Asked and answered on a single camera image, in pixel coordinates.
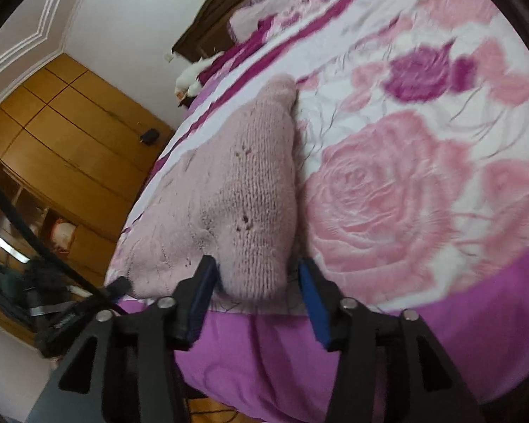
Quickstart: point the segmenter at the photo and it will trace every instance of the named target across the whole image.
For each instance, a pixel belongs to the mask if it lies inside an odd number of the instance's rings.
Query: cabinet
[[[150,128],[160,137],[146,146],[140,135]],[[72,223],[72,243],[59,256],[100,286],[128,212],[173,133],[131,98],[61,55],[0,104],[0,187],[52,249],[54,225]],[[35,255],[1,212],[0,239],[24,257]],[[1,247],[0,261],[24,268]],[[31,333],[1,313],[0,325],[31,340]]]

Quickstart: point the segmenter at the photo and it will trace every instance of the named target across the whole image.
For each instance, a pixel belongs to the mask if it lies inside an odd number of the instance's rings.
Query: pink knitted sweater
[[[111,268],[138,298],[169,295],[203,254],[219,263],[223,290],[259,301],[286,285],[296,233],[292,160],[296,85],[277,76],[157,187]]]

